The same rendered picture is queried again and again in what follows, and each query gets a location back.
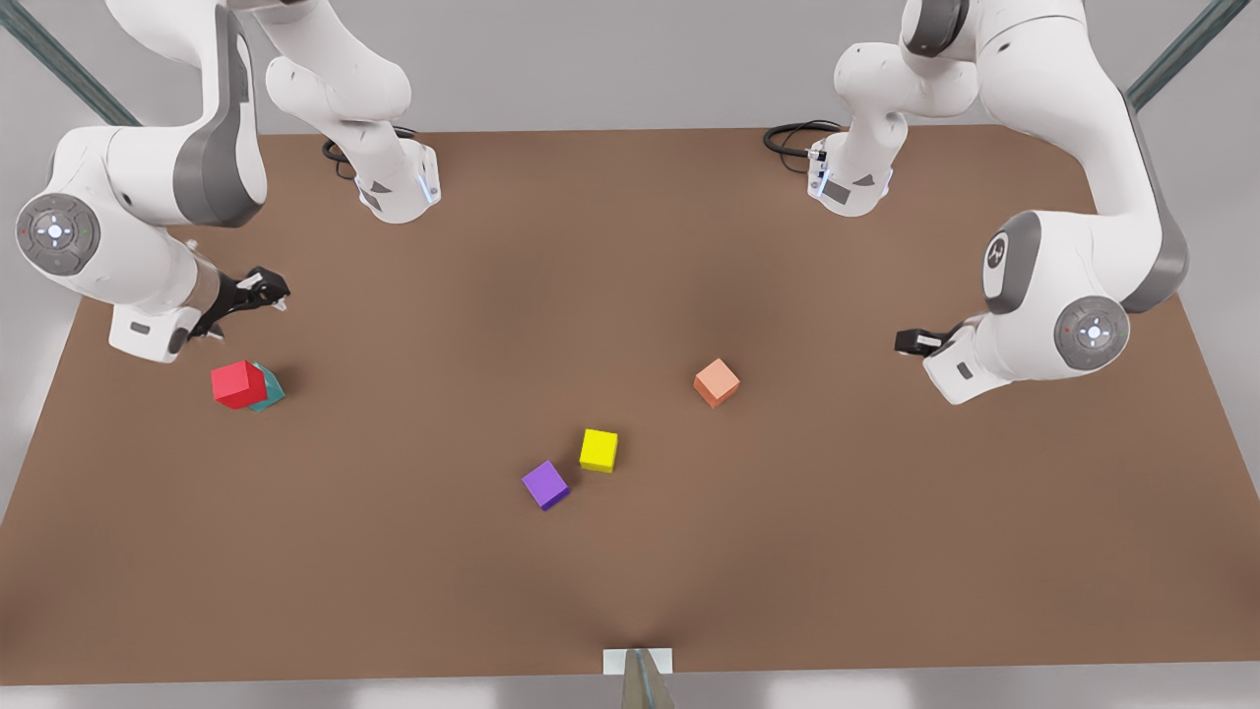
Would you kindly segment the purple wooden cube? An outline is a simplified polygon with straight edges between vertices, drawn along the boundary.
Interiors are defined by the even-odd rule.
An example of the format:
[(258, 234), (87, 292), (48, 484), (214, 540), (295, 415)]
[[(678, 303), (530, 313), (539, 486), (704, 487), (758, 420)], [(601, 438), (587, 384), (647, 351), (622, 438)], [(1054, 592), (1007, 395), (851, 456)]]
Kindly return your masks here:
[(564, 481), (552, 461), (543, 461), (538, 467), (527, 472), (522, 484), (525, 485), (527, 491), (536, 500), (536, 506), (541, 510), (549, 510), (571, 492), (570, 484)]

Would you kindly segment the teal wooden cube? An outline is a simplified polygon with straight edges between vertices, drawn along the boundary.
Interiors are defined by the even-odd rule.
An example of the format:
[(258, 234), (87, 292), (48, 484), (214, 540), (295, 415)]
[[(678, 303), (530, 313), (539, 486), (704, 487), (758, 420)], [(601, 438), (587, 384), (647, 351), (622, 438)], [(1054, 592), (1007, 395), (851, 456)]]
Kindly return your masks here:
[(262, 412), (275, 403), (278, 403), (278, 400), (284, 399), (284, 395), (286, 394), (284, 393), (284, 387), (280, 385), (278, 377), (276, 377), (273, 372), (270, 372), (267, 366), (262, 366), (258, 361), (252, 361), (251, 364), (262, 373), (262, 377), (265, 377), (266, 395), (265, 399), (257, 400), (257, 403), (248, 406), (248, 408), (255, 412)]

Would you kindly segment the silver frame post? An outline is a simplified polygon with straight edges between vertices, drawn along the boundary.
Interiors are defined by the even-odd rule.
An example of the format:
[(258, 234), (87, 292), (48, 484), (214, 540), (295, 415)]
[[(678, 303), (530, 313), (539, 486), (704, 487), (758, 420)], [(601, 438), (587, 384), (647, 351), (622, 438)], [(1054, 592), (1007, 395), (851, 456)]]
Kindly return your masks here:
[(141, 125), (19, 0), (0, 0), (0, 26), (105, 123), (125, 127)]
[(604, 649), (602, 671), (622, 676), (620, 709), (677, 709), (664, 681), (673, 649)]
[(1210, 0), (1125, 91), (1134, 111), (1147, 107), (1252, 0)]

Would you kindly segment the red wooden cube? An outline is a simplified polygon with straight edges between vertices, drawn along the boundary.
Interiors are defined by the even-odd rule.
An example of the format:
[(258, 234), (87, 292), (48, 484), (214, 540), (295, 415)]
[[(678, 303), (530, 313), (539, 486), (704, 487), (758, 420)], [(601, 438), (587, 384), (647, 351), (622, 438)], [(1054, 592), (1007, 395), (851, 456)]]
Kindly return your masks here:
[(238, 360), (209, 372), (217, 403), (239, 411), (268, 399), (267, 380), (253, 361)]

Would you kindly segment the orange wooden cube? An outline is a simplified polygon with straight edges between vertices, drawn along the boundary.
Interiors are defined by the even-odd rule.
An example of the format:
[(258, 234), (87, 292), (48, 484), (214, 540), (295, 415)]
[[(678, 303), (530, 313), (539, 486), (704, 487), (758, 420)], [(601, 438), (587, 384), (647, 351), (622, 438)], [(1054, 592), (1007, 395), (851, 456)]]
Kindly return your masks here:
[(693, 378), (694, 390), (698, 392), (711, 409), (728, 400), (730, 395), (733, 395), (740, 385), (740, 378), (721, 358), (716, 358), (708, 363)]

